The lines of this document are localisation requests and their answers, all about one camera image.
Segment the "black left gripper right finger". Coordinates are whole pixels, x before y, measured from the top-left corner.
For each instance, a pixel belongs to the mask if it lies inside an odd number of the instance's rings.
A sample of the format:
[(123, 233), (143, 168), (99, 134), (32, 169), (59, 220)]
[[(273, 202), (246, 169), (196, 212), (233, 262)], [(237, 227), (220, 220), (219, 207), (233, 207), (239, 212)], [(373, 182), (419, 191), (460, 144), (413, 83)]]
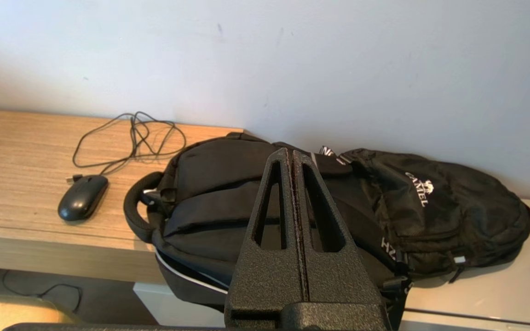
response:
[(284, 306), (283, 327), (389, 331), (381, 295), (312, 160), (298, 151), (288, 160), (301, 298)]

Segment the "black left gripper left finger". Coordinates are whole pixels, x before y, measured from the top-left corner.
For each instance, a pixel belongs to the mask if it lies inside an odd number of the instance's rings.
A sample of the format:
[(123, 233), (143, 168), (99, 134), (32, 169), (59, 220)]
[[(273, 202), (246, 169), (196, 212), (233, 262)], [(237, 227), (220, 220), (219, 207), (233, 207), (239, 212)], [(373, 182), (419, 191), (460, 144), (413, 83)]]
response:
[[(225, 302), (225, 325), (237, 329), (275, 329), (281, 311), (307, 299), (302, 226), (296, 205), (293, 155), (281, 148), (265, 164), (261, 184)], [(279, 250), (262, 247), (271, 191), (278, 188)]]

